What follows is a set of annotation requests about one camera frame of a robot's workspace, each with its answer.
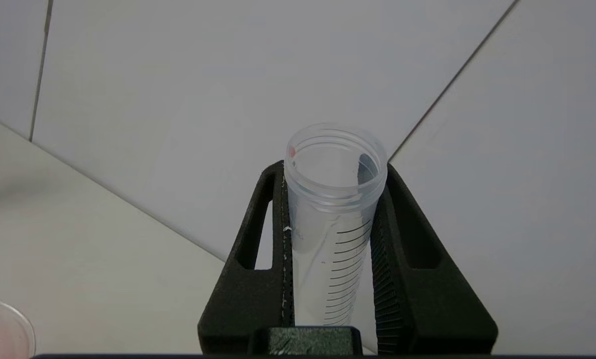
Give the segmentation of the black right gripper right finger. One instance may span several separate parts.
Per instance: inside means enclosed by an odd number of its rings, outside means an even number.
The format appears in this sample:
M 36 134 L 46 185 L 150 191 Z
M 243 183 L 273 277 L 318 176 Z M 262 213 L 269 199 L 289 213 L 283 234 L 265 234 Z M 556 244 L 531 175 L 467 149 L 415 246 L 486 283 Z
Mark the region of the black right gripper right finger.
M 380 355 L 492 352 L 496 322 L 392 165 L 370 247 Z

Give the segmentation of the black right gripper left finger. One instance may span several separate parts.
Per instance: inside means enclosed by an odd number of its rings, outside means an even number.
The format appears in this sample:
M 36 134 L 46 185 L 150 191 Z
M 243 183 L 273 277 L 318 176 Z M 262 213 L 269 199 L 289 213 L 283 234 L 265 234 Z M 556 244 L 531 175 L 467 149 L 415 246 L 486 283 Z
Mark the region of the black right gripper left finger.
M 268 207 L 272 266 L 255 264 Z M 292 234 L 284 162 L 260 175 L 197 332 L 209 356 L 361 356 L 353 327 L 296 326 Z

